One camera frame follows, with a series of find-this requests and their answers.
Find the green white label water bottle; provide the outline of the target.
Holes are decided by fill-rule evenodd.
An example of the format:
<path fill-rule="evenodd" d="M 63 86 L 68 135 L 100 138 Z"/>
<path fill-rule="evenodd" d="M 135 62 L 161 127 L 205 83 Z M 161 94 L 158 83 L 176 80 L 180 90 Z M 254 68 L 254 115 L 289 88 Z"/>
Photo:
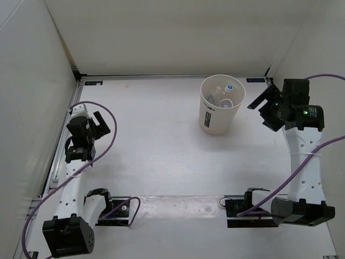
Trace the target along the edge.
<path fill-rule="evenodd" d="M 214 106 L 219 106 L 222 101 L 223 90 L 221 87 L 216 86 L 213 89 L 210 89 L 205 97 L 206 101 Z"/>

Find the clear unlabelled plastic bottle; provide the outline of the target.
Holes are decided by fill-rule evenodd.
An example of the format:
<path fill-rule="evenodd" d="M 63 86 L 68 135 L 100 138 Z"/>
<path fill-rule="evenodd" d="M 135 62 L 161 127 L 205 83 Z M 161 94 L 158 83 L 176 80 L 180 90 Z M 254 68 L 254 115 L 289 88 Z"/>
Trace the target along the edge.
<path fill-rule="evenodd" d="M 233 92 L 233 86 L 232 85 L 226 85 L 223 89 L 223 93 L 227 94 L 227 93 L 232 93 Z"/>

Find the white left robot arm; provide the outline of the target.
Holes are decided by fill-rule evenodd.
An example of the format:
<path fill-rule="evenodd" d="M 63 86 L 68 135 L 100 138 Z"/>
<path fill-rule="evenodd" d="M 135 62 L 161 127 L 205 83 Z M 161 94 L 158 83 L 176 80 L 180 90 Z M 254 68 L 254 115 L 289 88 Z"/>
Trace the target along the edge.
<path fill-rule="evenodd" d="M 71 136 L 65 145 L 67 182 L 54 216 L 43 223 L 43 235 L 53 258 L 90 254 L 94 249 L 94 226 L 100 215 L 113 211 L 106 189 L 87 190 L 96 155 L 95 141 L 111 132 L 100 112 L 91 118 L 74 110 L 67 129 Z"/>

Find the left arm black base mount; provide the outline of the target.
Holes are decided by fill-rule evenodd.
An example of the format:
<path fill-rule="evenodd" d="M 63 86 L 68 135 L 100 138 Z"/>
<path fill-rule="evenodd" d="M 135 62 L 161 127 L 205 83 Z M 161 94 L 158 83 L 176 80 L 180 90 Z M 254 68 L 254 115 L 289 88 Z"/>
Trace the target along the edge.
<path fill-rule="evenodd" d="M 112 197 L 110 207 L 104 209 L 100 214 L 100 217 L 104 216 L 106 213 L 110 212 L 111 209 L 117 207 L 122 202 L 128 200 L 129 197 Z M 129 224 L 129 212 L 130 212 L 130 202 L 127 201 L 119 209 L 112 212 L 107 218 L 97 222 L 96 226 L 105 227 L 125 227 Z"/>

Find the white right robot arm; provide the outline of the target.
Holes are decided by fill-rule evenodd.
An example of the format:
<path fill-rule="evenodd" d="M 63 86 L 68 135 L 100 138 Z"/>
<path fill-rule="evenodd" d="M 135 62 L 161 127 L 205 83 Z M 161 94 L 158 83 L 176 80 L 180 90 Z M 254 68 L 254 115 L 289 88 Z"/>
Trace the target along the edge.
<path fill-rule="evenodd" d="M 270 85 L 248 108 L 259 109 L 263 125 L 273 131 L 284 129 L 291 156 L 291 176 L 276 190 L 251 189 L 242 202 L 239 217 L 269 213 L 276 224 L 314 227 L 335 217 L 335 208 L 326 204 L 321 183 L 320 158 L 325 127 L 321 106 L 309 103 L 309 80 L 285 79 L 282 90 Z"/>

